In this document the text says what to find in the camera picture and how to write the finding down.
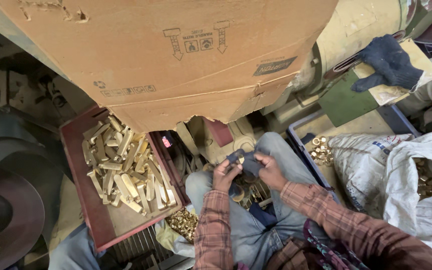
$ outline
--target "cardboard sheet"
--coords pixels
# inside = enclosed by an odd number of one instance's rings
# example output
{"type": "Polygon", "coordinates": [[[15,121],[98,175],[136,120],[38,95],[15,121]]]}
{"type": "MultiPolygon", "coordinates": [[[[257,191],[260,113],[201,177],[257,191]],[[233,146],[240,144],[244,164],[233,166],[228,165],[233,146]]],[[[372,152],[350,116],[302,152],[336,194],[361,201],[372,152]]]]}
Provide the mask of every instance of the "cardboard sheet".
{"type": "Polygon", "coordinates": [[[0,0],[0,9],[136,132],[270,105],[338,0],[0,0]]]}

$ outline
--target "person's leg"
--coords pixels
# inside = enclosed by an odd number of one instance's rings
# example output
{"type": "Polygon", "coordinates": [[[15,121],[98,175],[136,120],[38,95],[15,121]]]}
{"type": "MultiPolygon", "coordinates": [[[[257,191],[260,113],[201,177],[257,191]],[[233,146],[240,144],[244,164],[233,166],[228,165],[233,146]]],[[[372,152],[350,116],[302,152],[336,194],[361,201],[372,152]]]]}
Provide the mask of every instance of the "person's leg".
{"type": "MultiPolygon", "coordinates": [[[[255,151],[273,156],[288,181],[318,184],[301,159],[278,133],[265,133],[256,143],[255,151]]],[[[281,201],[278,191],[271,190],[271,197],[273,198],[274,211],[278,219],[274,229],[278,232],[281,241],[284,242],[290,236],[303,239],[303,225],[307,217],[285,205],[281,201]]],[[[327,238],[324,231],[317,224],[312,224],[311,228],[311,231],[318,238],[327,238]]]]}
{"type": "Polygon", "coordinates": [[[99,270],[93,239],[86,223],[73,230],[49,255],[48,270],[99,270]]]}
{"type": "MultiPolygon", "coordinates": [[[[186,194],[199,215],[205,193],[213,187],[213,174],[194,172],[186,179],[186,194]]],[[[265,227],[247,210],[229,199],[229,223],[234,262],[242,262],[252,270],[260,270],[273,253],[282,248],[276,231],[264,231],[265,227]]]]}

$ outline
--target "knit glove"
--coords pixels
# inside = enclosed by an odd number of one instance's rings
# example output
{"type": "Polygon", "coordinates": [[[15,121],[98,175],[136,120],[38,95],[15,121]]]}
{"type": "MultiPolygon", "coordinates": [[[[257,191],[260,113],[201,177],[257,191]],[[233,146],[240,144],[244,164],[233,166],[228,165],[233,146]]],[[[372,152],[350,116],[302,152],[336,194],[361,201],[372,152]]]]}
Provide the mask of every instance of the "knit glove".
{"type": "Polygon", "coordinates": [[[364,63],[374,68],[375,73],[357,80],[351,86],[351,90],[358,93],[378,85],[412,90],[423,75],[423,70],[411,65],[410,56],[390,34],[375,37],[359,56],[364,63]]]}

